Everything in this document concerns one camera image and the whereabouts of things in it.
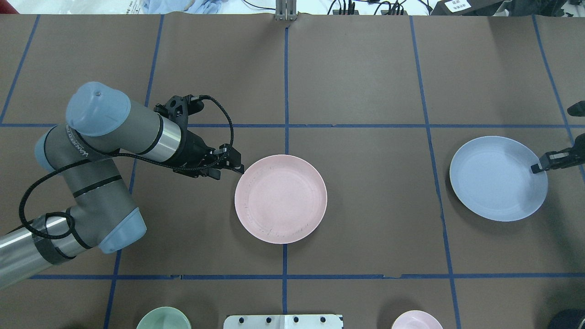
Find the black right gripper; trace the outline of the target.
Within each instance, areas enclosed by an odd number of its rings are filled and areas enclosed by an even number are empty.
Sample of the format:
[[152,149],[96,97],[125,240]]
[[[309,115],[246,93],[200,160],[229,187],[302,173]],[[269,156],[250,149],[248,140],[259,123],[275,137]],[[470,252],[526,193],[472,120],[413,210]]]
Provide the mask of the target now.
[[546,152],[540,159],[539,163],[531,166],[533,174],[538,174],[544,170],[566,169],[568,167],[579,166],[585,162],[585,134],[579,135],[572,147],[560,151]]

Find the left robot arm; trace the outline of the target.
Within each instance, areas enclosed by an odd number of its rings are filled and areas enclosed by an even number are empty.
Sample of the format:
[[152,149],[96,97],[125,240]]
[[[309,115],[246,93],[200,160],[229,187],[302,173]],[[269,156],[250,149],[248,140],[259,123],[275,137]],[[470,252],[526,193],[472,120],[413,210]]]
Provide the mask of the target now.
[[[217,148],[188,130],[189,116],[201,112],[204,101],[213,102],[228,121],[230,141]],[[115,158],[219,180],[223,169],[245,172],[233,143],[232,120],[212,96],[172,96],[150,110],[105,84],[85,83],[69,100],[65,123],[35,144],[36,160],[48,174],[23,194],[20,227],[1,238],[2,289],[94,247],[113,254],[144,236],[146,224]],[[65,179],[75,204],[27,219],[25,206],[33,190],[57,175]]]

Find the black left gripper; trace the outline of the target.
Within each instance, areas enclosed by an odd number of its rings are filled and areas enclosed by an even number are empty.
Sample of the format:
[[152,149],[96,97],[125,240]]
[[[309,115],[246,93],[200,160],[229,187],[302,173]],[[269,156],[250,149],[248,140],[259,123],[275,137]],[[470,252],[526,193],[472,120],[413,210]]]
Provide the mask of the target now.
[[[211,165],[219,157],[224,156],[220,164],[214,164],[202,170],[188,170],[188,168]],[[221,169],[231,170],[244,174],[242,155],[236,148],[229,148],[229,144],[222,144],[218,148],[207,146],[201,137],[188,129],[181,130],[181,144],[173,156],[173,172],[192,178],[209,177],[215,180],[221,178]]]

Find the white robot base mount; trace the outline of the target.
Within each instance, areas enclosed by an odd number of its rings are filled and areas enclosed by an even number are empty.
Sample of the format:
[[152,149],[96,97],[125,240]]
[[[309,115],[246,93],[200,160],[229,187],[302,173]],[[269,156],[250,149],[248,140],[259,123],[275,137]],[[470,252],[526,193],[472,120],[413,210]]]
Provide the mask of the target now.
[[226,317],[224,329],[343,329],[338,314],[264,314]]

